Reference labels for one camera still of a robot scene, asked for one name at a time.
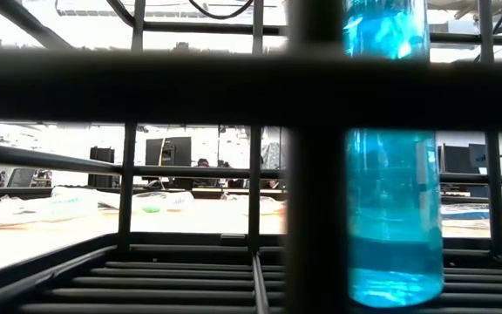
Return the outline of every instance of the bottle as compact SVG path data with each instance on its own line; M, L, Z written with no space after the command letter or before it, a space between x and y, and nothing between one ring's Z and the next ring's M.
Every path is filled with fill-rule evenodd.
M349 294L371 307L443 289L435 132L354 129L346 147Z
M346 55L429 61L425 0L344 0L343 3Z

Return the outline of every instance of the computer monitor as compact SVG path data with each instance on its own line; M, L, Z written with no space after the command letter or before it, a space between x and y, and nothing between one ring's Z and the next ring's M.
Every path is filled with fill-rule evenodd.
M443 172L454 174L479 174L479 167L471 162L469 147L454 147L443 145L441 169Z
M470 151L470 164L472 167L487 167L485 144L468 144L468 149Z
M191 138L186 136L146 140L145 165L191 167ZM143 177L143 180L155 179L152 176Z

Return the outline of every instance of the green lid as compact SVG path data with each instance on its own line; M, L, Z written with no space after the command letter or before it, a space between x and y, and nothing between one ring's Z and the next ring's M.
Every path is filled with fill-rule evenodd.
M155 208L155 207L142 207L143 211L145 211L146 213L158 213L160 212L160 208Z

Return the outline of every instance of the table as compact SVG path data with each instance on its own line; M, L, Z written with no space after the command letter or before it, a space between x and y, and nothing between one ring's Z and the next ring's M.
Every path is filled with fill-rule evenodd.
M148 214L133 212L132 231L187 233L247 233L244 208L228 208L220 200L195 200L182 212ZM95 215L64 222L37 222L0 228L0 268L37 255L116 232L117 210L101 210ZM283 215L261 215L262 234L285 230ZM444 236L489 237L489 221L444 221Z

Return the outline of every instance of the desk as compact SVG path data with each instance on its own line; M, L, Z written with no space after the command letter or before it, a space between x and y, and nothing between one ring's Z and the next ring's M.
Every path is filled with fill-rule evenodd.
M0 228L0 268L33 256L81 242L118 229L117 210L101 210L95 215L64 222L37 222ZM489 237L489 220L443 221L444 236ZM261 233L283 233L284 216L262 215ZM228 208L225 201L195 200L183 212L148 214L134 212L132 231L187 233L247 233L248 217Z

